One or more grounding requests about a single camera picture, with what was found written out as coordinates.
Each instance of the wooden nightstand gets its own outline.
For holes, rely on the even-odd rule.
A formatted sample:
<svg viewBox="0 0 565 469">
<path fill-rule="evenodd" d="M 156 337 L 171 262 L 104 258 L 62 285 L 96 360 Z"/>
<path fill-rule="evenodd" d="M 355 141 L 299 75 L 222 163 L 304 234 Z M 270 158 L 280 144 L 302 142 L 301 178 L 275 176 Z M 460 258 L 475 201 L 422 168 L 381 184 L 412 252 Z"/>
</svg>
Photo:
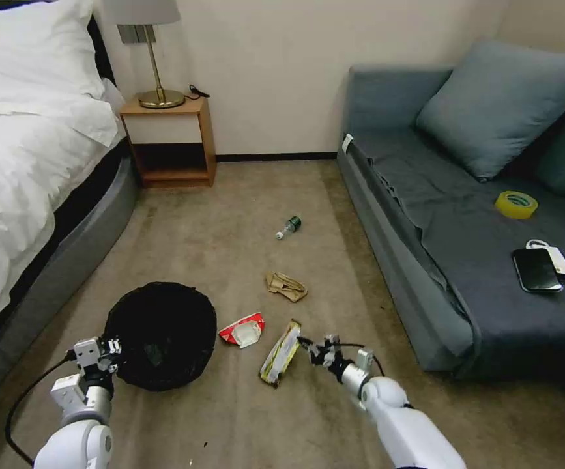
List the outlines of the wooden nightstand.
<svg viewBox="0 0 565 469">
<path fill-rule="evenodd" d="M 212 186 L 217 157 L 206 98 L 145 109 L 135 97 L 120 114 L 143 187 Z"/>
</svg>

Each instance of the power cord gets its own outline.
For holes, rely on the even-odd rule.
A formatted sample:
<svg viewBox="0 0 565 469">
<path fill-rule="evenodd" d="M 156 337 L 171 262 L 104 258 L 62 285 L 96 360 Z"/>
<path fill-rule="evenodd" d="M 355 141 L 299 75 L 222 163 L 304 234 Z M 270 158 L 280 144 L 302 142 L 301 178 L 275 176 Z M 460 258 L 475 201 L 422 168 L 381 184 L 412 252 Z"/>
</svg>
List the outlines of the power cord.
<svg viewBox="0 0 565 469">
<path fill-rule="evenodd" d="M 355 343 L 342 343 L 342 344 L 336 344 L 339 347 L 358 347 L 358 348 L 365 348 L 365 345 L 363 344 L 355 344 Z M 382 376 L 386 376 L 384 374 L 384 370 L 382 369 L 382 365 L 380 364 L 380 360 L 377 359 L 376 356 L 373 357 L 373 361 L 375 361 L 375 364 L 378 365 L 378 368 L 380 369 L 380 374 L 382 374 Z"/>
<path fill-rule="evenodd" d="M 200 91 L 199 89 L 197 89 L 196 87 L 194 87 L 193 85 L 189 85 L 189 91 L 193 94 L 197 95 L 197 98 L 192 98 L 191 96 L 189 96 L 188 94 L 185 94 L 184 97 L 190 99 L 191 101 L 196 101 L 199 100 L 200 98 L 210 98 L 210 95 Z"/>
<path fill-rule="evenodd" d="M 30 386 L 28 386 L 24 390 L 24 392 L 17 398 L 15 403 L 8 411 L 7 422 L 4 426 L 4 436 L 7 440 L 8 445 L 13 449 L 13 451 L 15 451 L 25 462 L 27 462 L 28 465 L 30 465 L 30 467 L 33 467 L 35 465 L 35 460 L 32 459 L 30 456 L 28 456 L 19 446 L 17 446 L 17 443 L 13 441 L 13 437 L 10 433 L 10 427 L 12 425 L 13 415 L 15 414 L 15 411 L 20 406 L 20 404 L 25 399 L 25 397 L 30 393 L 30 391 L 32 391 L 35 388 L 35 386 L 39 384 L 46 376 L 48 376 L 52 371 L 56 370 L 61 365 L 67 362 L 73 362 L 75 360 L 76 360 L 76 353 L 73 350 L 68 350 L 68 352 L 65 354 L 65 357 L 63 357 L 61 361 L 59 361 L 54 366 L 44 371 L 41 374 L 41 376 L 39 376 Z"/>
</svg>

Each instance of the sofa armrest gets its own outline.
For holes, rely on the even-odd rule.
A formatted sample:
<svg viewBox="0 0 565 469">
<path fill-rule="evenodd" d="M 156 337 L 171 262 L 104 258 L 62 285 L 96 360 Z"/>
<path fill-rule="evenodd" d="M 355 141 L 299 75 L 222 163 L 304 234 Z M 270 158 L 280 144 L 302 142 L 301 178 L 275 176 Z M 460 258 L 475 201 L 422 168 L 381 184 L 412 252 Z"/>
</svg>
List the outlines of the sofa armrest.
<svg viewBox="0 0 565 469">
<path fill-rule="evenodd" d="M 342 134 L 408 127 L 442 87 L 451 70 L 353 66 L 349 71 Z"/>
</svg>

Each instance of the tape roll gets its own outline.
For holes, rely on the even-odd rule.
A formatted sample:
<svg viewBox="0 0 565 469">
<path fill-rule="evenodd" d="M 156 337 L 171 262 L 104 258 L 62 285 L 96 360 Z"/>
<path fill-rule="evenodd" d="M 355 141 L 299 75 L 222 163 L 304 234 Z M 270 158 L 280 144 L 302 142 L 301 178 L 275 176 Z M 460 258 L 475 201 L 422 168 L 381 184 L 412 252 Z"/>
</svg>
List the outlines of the tape roll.
<svg viewBox="0 0 565 469">
<path fill-rule="evenodd" d="M 538 208 L 538 202 L 523 192 L 504 191 L 495 201 L 495 206 L 508 218 L 525 220 Z"/>
</svg>

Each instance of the sofa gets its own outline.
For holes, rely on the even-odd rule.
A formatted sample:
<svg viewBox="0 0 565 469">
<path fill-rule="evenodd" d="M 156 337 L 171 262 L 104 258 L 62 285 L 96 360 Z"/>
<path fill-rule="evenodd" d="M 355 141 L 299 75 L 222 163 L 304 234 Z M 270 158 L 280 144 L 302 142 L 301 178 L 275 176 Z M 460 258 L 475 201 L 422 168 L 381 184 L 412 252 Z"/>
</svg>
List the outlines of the sofa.
<svg viewBox="0 0 565 469">
<path fill-rule="evenodd" d="M 476 380 L 565 376 L 565 289 L 523 291 L 511 258 L 533 238 L 565 256 L 565 195 L 531 177 L 537 157 L 565 154 L 565 114 L 498 177 L 479 182 L 415 126 L 450 74 L 352 67 L 337 156 L 343 179 L 422 369 Z M 499 213 L 505 190 L 534 197 L 534 215 Z"/>
</svg>

